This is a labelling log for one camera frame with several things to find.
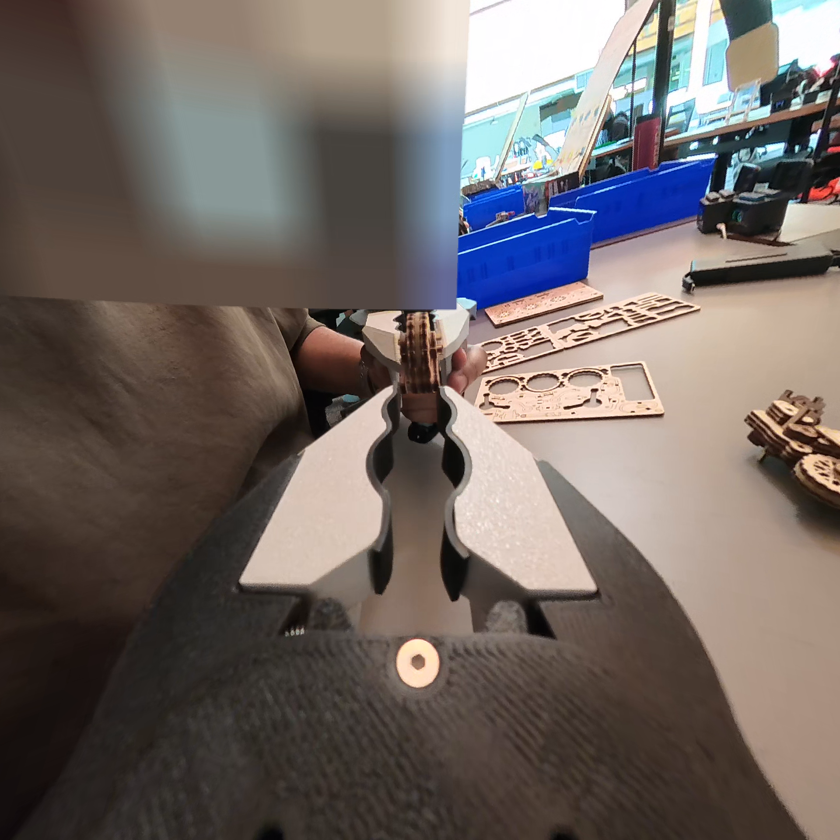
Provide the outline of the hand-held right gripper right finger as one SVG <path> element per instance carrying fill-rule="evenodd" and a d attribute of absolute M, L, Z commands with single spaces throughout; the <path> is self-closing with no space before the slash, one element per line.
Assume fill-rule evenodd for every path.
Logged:
<path fill-rule="evenodd" d="M 450 387 L 438 394 L 444 503 L 440 570 L 451 601 L 465 598 L 472 627 L 499 602 L 524 610 L 588 599 L 598 589 L 538 461 Z"/>

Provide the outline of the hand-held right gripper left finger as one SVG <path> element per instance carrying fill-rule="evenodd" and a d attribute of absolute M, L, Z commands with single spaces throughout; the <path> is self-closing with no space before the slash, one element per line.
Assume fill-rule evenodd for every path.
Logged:
<path fill-rule="evenodd" d="M 352 629 L 362 629 L 362 605 L 392 577 L 392 500 L 384 482 L 400 415 L 399 391 L 387 388 L 301 452 L 240 590 L 296 596 L 311 608 L 336 602 Z"/>

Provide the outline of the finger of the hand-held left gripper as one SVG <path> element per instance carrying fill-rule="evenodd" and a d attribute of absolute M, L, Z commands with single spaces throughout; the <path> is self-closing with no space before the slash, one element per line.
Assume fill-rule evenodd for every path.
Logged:
<path fill-rule="evenodd" d="M 469 311 L 437 311 L 437 367 L 439 375 L 449 375 L 452 371 L 451 359 L 455 352 L 462 349 L 469 335 Z"/>
<path fill-rule="evenodd" d="M 405 334 L 404 311 L 368 311 L 362 329 L 363 342 L 372 358 L 389 375 L 403 372 L 402 341 Z"/>

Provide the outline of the wooden gear assembly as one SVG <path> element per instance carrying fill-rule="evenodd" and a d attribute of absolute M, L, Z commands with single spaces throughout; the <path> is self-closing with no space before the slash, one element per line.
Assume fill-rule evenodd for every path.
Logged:
<path fill-rule="evenodd" d="M 432 394 L 440 386 L 441 338 L 430 311 L 406 311 L 398 320 L 403 394 Z"/>

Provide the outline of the person's left forearm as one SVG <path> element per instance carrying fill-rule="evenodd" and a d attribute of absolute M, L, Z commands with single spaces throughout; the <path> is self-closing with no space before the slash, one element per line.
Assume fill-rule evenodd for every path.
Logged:
<path fill-rule="evenodd" d="M 291 360 L 303 391 L 356 395 L 361 349 L 357 339 L 317 327 L 300 339 Z"/>

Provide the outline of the person's left hand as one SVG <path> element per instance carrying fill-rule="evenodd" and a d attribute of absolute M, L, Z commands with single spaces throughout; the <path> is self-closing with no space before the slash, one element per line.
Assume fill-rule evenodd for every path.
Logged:
<path fill-rule="evenodd" d="M 392 378 L 388 370 L 378 364 L 370 352 L 363 346 L 360 357 L 364 358 L 370 369 L 374 393 L 392 387 Z M 451 359 L 452 371 L 446 385 L 463 395 L 468 386 L 473 384 L 487 366 L 487 354 L 477 345 L 466 345 L 455 352 Z M 438 419 L 438 393 L 404 394 L 402 396 L 402 414 L 410 422 L 426 424 L 436 423 Z"/>

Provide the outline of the small engraved wooden sheet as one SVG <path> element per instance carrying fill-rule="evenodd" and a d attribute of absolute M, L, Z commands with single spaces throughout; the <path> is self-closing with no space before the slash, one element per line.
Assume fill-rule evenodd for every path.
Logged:
<path fill-rule="evenodd" d="M 541 291 L 486 308 L 489 321 L 497 328 L 551 314 L 584 303 L 601 301 L 604 295 L 582 281 Z"/>

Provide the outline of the wooden sheet with round holes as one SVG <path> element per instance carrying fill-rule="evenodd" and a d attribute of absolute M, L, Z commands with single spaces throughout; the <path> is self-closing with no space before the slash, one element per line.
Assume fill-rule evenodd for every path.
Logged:
<path fill-rule="evenodd" d="M 665 408 L 645 362 L 492 374 L 475 406 L 496 424 L 661 417 Z"/>

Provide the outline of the long wooden cutout sheet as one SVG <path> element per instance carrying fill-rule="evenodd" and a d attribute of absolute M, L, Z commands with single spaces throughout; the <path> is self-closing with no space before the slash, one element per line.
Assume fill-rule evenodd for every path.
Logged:
<path fill-rule="evenodd" d="M 507 369 L 529 359 L 540 359 L 694 312 L 700 307 L 683 299 L 648 292 L 601 308 L 495 336 L 481 344 L 486 352 L 486 373 Z"/>

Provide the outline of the leaning plywood board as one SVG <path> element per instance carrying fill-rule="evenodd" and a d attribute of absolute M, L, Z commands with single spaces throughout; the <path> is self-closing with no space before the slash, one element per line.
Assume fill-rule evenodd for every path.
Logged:
<path fill-rule="evenodd" d="M 582 178 L 610 109 L 613 82 L 656 4 L 656 1 L 636 2 L 616 22 L 573 110 L 560 156 L 555 162 L 559 176 L 568 180 Z"/>

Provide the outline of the wooden mechanical model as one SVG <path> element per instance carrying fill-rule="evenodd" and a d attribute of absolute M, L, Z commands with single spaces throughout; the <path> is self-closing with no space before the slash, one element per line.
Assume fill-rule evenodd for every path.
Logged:
<path fill-rule="evenodd" d="M 744 422 L 763 456 L 780 460 L 812 497 L 839 509 L 839 431 L 823 424 L 825 408 L 820 396 L 788 390 Z"/>

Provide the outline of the black flat bar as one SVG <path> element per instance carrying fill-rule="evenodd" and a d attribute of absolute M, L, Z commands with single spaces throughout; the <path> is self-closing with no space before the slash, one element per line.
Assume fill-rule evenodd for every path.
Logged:
<path fill-rule="evenodd" d="M 839 265 L 839 251 L 819 242 L 750 246 L 744 251 L 694 259 L 681 290 L 750 282 L 819 277 Z"/>

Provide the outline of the black power station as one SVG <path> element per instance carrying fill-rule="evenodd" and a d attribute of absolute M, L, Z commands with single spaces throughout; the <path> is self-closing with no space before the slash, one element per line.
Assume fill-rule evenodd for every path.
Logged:
<path fill-rule="evenodd" d="M 700 233 L 755 238 L 777 235 L 783 226 L 787 207 L 811 179 L 813 160 L 782 160 L 770 172 L 766 188 L 759 189 L 762 174 L 756 164 L 746 164 L 733 190 L 712 191 L 700 199 L 696 226 Z"/>

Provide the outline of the long workbench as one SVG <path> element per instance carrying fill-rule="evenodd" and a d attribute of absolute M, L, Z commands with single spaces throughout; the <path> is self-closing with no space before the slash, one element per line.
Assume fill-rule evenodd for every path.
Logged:
<path fill-rule="evenodd" d="M 829 96 L 826 93 L 799 108 L 780 110 L 750 121 L 720 123 L 692 132 L 677 134 L 664 142 L 667 160 L 694 155 L 725 154 L 753 150 L 772 144 L 796 144 L 805 140 L 814 122 L 821 121 Z"/>

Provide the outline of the grey flat board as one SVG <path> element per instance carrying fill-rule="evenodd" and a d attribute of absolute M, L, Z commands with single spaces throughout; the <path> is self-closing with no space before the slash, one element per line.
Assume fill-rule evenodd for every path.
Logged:
<path fill-rule="evenodd" d="M 838 203 L 790 203 L 779 240 L 790 244 L 818 244 L 839 250 L 839 221 Z"/>

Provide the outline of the black tripod stand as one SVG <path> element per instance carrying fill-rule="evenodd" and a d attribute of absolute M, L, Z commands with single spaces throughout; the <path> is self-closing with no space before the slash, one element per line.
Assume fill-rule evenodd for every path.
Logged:
<path fill-rule="evenodd" d="M 815 101 L 822 108 L 812 127 L 812 134 L 815 135 L 814 161 L 819 161 L 828 152 L 833 131 L 832 125 L 835 122 L 838 123 L 838 90 L 839 54 L 835 54 L 830 59 L 829 68 L 822 73 L 819 86 L 814 86 L 812 89 L 817 92 Z"/>

